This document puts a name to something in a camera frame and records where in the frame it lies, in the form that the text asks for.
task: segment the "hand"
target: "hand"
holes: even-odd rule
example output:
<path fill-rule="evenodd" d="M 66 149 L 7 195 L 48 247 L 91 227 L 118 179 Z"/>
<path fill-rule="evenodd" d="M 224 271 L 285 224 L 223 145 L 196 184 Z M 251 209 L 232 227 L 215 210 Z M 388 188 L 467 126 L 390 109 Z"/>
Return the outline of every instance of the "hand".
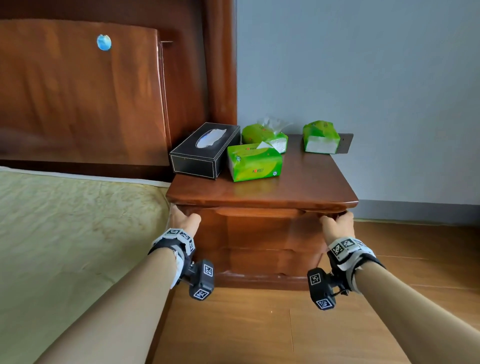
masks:
<path fill-rule="evenodd" d="M 349 211 L 346 214 L 336 218 L 336 221 L 327 216 L 320 218 L 324 230 L 324 238 L 327 245 L 333 243 L 336 239 L 355 237 L 353 230 L 353 214 Z"/>
<path fill-rule="evenodd" d="M 194 237 L 197 233 L 200 221 L 202 221 L 202 218 L 198 214 L 185 216 L 176 205 L 172 205 L 170 208 L 170 228 L 183 229 L 191 237 Z"/>

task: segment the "wrist-mounted device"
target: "wrist-mounted device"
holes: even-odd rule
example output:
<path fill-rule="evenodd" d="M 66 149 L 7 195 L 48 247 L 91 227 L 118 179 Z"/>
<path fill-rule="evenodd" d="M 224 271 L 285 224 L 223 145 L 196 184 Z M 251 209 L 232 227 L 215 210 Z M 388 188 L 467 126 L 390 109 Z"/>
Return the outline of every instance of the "wrist-mounted device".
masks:
<path fill-rule="evenodd" d="M 355 282 L 355 270 L 362 264 L 370 261 L 384 267 L 369 247 L 353 237 L 337 239 L 328 249 L 332 271 L 326 273 L 321 268 L 314 268 L 307 273 L 310 297 L 321 310 L 334 308 L 338 294 L 348 295 L 349 291 L 361 294 Z M 335 287 L 338 287 L 336 293 L 333 291 Z"/>
<path fill-rule="evenodd" d="M 190 285 L 190 297 L 203 301 L 214 289 L 214 267 L 209 260 L 192 261 L 195 252 L 193 238 L 183 229 L 168 229 L 152 243 L 148 252 L 151 254 L 156 249 L 169 248 L 173 250 L 177 262 L 177 272 L 170 288 L 181 280 Z"/>

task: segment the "round sticker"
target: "round sticker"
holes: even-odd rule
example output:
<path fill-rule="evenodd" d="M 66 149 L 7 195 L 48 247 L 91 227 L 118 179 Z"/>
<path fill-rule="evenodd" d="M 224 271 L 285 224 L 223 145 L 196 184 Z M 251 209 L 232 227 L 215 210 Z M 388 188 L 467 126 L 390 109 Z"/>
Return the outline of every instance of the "round sticker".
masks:
<path fill-rule="evenodd" d="M 101 50 L 109 50 L 112 47 L 112 40 L 109 36 L 100 34 L 96 38 L 96 45 L 98 45 Z"/>

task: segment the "white mattress edge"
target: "white mattress edge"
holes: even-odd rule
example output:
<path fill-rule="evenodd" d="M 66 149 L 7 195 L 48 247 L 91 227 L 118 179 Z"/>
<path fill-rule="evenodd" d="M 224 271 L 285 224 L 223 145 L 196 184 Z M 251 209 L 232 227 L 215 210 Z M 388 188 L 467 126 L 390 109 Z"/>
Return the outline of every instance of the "white mattress edge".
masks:
<path fill-rule="evenodd" d="M 16 170 L 14 168 L 8 168 L 8 167 L 3 167 L 3 166 L 0 166 L 0 171 L 16 172 L 16 173 L 24 173 L 24 174 L 34 174 L 34 175 L 37 175 L 37 176 L 73 178 L 73 179 L 77 179 L 77 180 L 138 183 L 138 184 L 149 184 L 151 186 L 156 186 L 156 187 L 170 187 L 169 182 L 141 180 L 141 179 L 136 179 L 136 178 L 115 178 L 115 177 L 86 176 L 86 175 L 82 175 L 82 174 L 42 172 L 42 171 L 39 171 L 39 170 Z"/>

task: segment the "wristband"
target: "wristband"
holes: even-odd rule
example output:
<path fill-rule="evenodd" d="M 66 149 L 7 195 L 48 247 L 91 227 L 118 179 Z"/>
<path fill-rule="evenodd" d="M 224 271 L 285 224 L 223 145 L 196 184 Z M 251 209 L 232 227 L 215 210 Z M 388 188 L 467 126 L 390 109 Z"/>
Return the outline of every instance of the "wristband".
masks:
<path fill-rule="evenodd" d="M 152 248 L 148 254 L 159 248 L 169 248 L 175 254 L 177 271 L 170 286 L 170 289 L 172 289 L 179 282 L 180 276 L 185 274 L 185 271 L 190 267 L 192 255 L 195 251 L 195 243 L 193 238 L 183 229 L 168 229 L 153 241 Z"/>
<path fill-rule="evenodd" d="M 336 239 L 328 248 L 330 251 L 327 255 L 332 268 L 337 268 L 345 272 L 345 280 L 348 288 L 356 293 L 361 294 L 354 275 L 357 268 L 367 261 L 375 262 L 385 268 L 375 256 L 373 250 L 356 238 L 346 237 Z"/>

